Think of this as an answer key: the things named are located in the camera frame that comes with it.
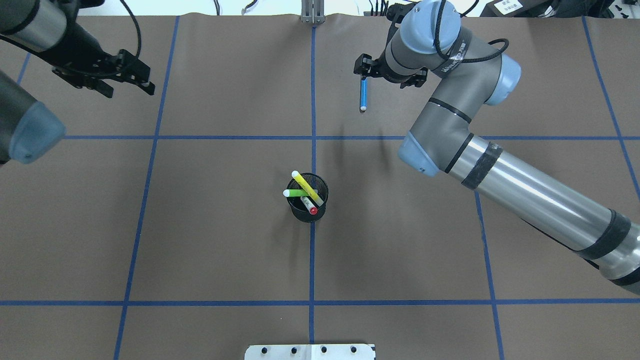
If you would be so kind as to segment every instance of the sticker on robot arm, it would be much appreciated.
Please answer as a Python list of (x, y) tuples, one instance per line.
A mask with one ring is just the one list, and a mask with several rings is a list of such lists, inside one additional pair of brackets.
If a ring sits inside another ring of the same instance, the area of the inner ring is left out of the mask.
[(503, 15), (507, 15), (508, 13), (512, 13), (522, 8), (522, 4), (520, 4), (518, 0), (503, 0), (495, 3), (494, 5), (495, 8)]

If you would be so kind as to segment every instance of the blue joint cap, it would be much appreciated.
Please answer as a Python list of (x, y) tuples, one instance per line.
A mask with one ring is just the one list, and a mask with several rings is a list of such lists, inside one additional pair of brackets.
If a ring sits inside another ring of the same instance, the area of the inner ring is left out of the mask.
[(13, 131), (9, 157), (23, 164), (32, 163), (54, 147), (66, 132), (62, 122), (43, 103), (34, 102)]
[[(402, 20), (400, 37), (412, 51), (419, 54), (436, 53), (433, 41), (439, 7), (440, 0), (424, 0), (414, 6)], [(456, 12), (453, 4), (447, 2), (442, 11), (440, 23), (440, 48), (443, 51), (456, 41), (461, 25), (460, 14)]]
[(428, 176), (435, 176), (439, 171), (436, 164), (429, 155), (427, 155), (427, 152), (424, 151), (418, 140), (413, 137), (411, 131), (406, 134), (402, 145), (400, 145), (398, 156), (415, 170)]
[(507, 96), (515, 89), (522, 75), (522, 69), (514, 59), (509, 55), (502, 53), (502, 67), (500, 68), (500, 77), (495, 85), (493, 94), (484, 103), (487, 105), (498, 105), (504, 101)]

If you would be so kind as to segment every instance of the black band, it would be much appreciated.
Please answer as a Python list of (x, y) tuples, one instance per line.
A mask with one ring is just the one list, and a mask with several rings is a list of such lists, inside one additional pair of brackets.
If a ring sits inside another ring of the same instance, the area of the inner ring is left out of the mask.
[(445, 60), (440, 64), (440, 66), (433, 69), (432, 72), (440, 78), (446, 78), (447, 75), (458, 67), (458, 65), (462, 63), (462, 60), (464, 60), (467, 50), (469, 50), (469, 44), (471, 43), (472, 37), (473, 34), (471, 33), (471, 30), (468, 30), (467, 28), (460, 28), (458, 38), (449, 48), (449, 53), (447, 54), (449, 59)]
[(575, 253), (583, 259), (599, 259), (615, 250), (627, 237), (629, 230), (631, 230), (631, 221), (625, 215), (611, 210), (611, 221), (600, 238), (588, 248)]
[(36, 0), (36, 2), (33, 3), (33, 8), (29, 12), (29, 15), (27, 15), (27, 18), (24, 19), (24, 21), (22, 21), (20, 24), (18, 24), (18, 26), (16, 26), (15, 28), (9, 29), (7, 31), (3, 31), (0, 34), (2, 34), (2, 35), (7, 37), (9, 35), (13, 35), (13, 34), (19, 32), (19, 31), (22, 31), (29, 24), (31, 24), (31, 21), (33, 21), (33, 19), (35, 19), (36, 14), (38, 13), (39, 10), (40, 10), (40, 0)]
[(489, 170), (495, 165), (496, 161), (502, 154), (502, 147), (496, 143), (489, 143), (484, 153), (480, 155), (478, 161), (474, 165), (473, 169), (469, 172), (469, 175), (462, 180), (462, 185), (471, 190), (475, 190), (482, 180), (489, 173)]
[(635, 269), (631, 274), (628, 274), (627, 276), (623, 276), (619, 279), (612, 280), (611, 282), (613, 282), (618, 286), (627, 286), (627, 285), (633, 285), (638, 281), (640, 281), (640, 267)]
[(428, 102), (433, 102), (434, 104), (438, 105), (438, 106), (442, 106), (443, 108), (451, 111), (452, 113), (454, 113), (454, 115), (457, 115), (459, 117), (462, 118), (462, 120), (466, 121), (467, 124), (471, 124), (471, 118), (469, 116), (467, 116), (467, 114), (463, 113), (461, 110), (455, 108), (454, 106), (447, 104), (446, 102), (442, 101), (442, 100), (438, 100), (435, 97), (432, 97), (429, 99)]
[(473, 137), (474, 137), (474, 134), (469, 133), (469, 135), (465, 139), (465, 142), (462, 143), (462, 145), (458, 149), (458, 152), (456, 152), (456, 155), (453, 157), (453, 159), (451, 159), (449, 166), (447, 166), (447, 168), (444, 169), (444, 172), (446, 174), (448, 174), (451, 171), (451, 169), (453, 168), (453, 165), (456, 164), (456, 161), (460, 158), (460, 155), (462, 155), (462, 152), (467, 148), (467, 145), (469, 145), (469, 142), (471, 141), (471, 139), (473, 139)]

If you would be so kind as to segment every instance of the pen holder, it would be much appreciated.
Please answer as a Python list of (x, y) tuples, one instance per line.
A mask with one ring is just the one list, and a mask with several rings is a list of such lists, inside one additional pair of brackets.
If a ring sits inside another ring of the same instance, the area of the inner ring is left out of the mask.
[[(324, 204), (317, 207), (318, 212), (315, 215), (311, 215), (299, 197), (288, 197), (287, 202), (291, 207), (291, 212), (298, 220), (302, 222), (318, 221), (326, 210), (326, 201), (329, 199), (329, 187), (327, 187), (322, 177), (318, 175), (311, 174), (310, 172), (304, 172), (300, 175), (302, 175), (302, 178), (306, 180), (313, 189), (318, 190), (318, 196), (324, 201)], [(294, 179), (291, 179), (287, 185), (287, 189), (302, 189), (302, 187)]]

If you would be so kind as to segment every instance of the yellow marker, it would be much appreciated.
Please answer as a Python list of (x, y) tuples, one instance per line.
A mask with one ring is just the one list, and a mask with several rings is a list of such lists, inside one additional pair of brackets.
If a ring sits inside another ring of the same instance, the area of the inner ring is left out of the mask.
[(293, 179), (300, 185), (300, 187), (307, 192), (307, 194), (316, 202), (318, 206), (322, 206), (322, 204), (324, 204), (324, 201), (320, 199), (320, 196), (316, 194), (311, 185), (309, 185), (309, 183), (306, 182), (304, 178), (302, 178), (302, 175), (300, 175), (298, 171), (293, 170), (293, 172), (291, 172), (291, 177), (293, 177)]

